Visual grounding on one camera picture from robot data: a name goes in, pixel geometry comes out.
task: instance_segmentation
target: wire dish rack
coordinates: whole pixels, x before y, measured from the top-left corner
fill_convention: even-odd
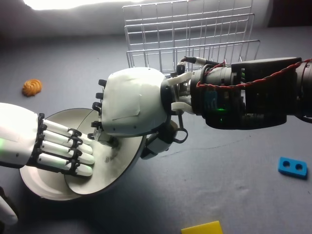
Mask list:
[[[178,0],[124,6],[129,67],[168,75],[184,56],[226,63],[253,60],[253,0]],[[187,71],[201,66],[187,64]]]

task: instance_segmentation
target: orange pastry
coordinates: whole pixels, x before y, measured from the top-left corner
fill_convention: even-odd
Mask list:
[[[24,83],[23,94],[27,97],[34,96],[40,93],[42,89],[42,83],[38,79],[30,79]]]

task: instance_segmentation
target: yellow block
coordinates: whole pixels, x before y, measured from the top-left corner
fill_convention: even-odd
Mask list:
[[[219,221],[181,230],[182,234],[223,234]]]

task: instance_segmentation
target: yellow object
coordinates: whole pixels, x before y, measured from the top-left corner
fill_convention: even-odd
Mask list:
[[[182,234],[223,234],[219,221],[181,230]]]
[[[34,96],[40,93],[42,89],[42,83],[38,79],[30,79],[24,83],[23,94],[27,97]]]

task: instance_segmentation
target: white plate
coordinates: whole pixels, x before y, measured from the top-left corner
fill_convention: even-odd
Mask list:
[[[90,109],[70,109],[58,112],[47,119],[87,134],[93,132],[91,122],[98,120],[98,113]],[[141,155],[145,139],[146,137],[141,136],[123,138],[117,151],[93,142],[96,162],[94,174],[89,180],[66,175],[65,181],[61,173],[28,166],[21,168],[20,174],[26,186],[40,197],[50,200],[72,200],[81,195],[103,191],[116,184],[117,179],[124,175]]]

